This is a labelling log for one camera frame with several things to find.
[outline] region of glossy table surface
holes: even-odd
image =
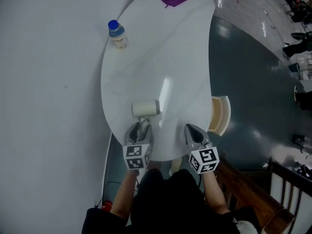
[[[184,126],[208,129],[212,114],[209,78],[209,31],[213,0],[187,0],[177,7],[161,0],[134,0],[118,19],[129,45],[119,50],[109,40],[105,49],[101,94],[106,120],[124,144],[137,119],[132,103],[159,100],[153,128],[152,160],[186,154]]]

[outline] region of white wall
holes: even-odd
[[[109,138],[107,22],[132,0],[0,0],[0,233],[80,233]]]

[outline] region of plastic bottle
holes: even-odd
[[[111,20],[108,23],[109,36],[114,41],[117,49],[124,49],[128,45],[128,39],[125,34],[125,29],[117,22]]]

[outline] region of gray floor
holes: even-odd
[[[311,157],[291,142],[293,133],[312,137],[311,112],[300,110],[293,101],[293,87],[300,87],[295,73],[257,40],[216,16],[209,61],[212,95],[227,95],[232,108],[225,134],[209,133],[219,153],[224,151],[239,169],[261,169],[270,157],[285,165],[293,161],[311,165]],[[182,167],[189,169],[186,159]],[[165,178],[169,168],[170,162],[164,162]],[[121,145],[113,138],[105,183],[121,182],[125,172]],[[118,187],[107,185],[104,199],[113,200]]]

